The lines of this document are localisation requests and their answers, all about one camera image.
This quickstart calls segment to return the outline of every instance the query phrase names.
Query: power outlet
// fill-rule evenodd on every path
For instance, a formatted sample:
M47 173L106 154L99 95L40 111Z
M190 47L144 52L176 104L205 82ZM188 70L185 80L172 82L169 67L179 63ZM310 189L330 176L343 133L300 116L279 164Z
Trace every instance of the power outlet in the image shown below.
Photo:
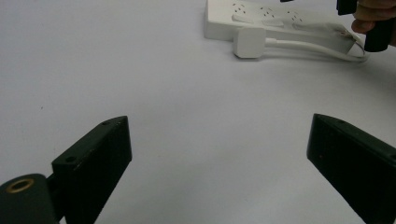
M262 27L268 38L312 43L345 54L357 41L336 17L248 1L206 1L206 38L232 41L242 27Z

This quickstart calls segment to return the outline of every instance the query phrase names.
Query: human hand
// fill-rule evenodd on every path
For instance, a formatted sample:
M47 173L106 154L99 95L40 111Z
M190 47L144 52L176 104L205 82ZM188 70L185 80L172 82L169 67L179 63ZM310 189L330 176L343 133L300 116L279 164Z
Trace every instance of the human hand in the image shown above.
M375 27L376 21L396 17L396 0L359 0L354 17L356 20L352 22L352 30L366 34ZM396 22L389 44L396 47Z

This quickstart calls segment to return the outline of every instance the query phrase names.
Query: screw hole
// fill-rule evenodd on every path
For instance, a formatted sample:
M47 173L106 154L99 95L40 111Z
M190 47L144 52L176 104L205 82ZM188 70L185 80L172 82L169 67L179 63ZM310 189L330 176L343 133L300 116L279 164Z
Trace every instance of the screw hole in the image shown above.
M35 181L32 178L21 179L21 180L15 181L14 183L10 184L6 189L6 192L18 193L18 192L24 191L26 189L29 189L34 183L35 183Z
M66 158L66 162L73 162L73 161L75 161L76 159L77 159L77 157L73 157L73 156L67 157L67 158Z

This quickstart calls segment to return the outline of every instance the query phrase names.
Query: white table surface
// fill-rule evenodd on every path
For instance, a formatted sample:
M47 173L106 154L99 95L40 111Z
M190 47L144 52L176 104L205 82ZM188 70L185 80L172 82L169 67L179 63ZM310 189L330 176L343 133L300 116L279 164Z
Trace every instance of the white table surface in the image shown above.
M90 129L126 115L134 159L98 224L363 223L306 146L314 113L396 146L396 49L366 63L279 49L240 61L231 42L204 38L204 10L1 1L0 182L50 175Z

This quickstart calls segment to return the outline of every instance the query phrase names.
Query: white power strip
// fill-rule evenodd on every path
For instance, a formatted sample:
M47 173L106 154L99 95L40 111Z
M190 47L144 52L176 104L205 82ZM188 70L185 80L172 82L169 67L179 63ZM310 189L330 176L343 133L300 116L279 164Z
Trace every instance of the white power strip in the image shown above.
M362 43L335 18L247 1L207 0L205 37L233 41L233 52L240 58L261 57L265 45L319 51L352 62L367 58L364 50L362 56L348 55Z

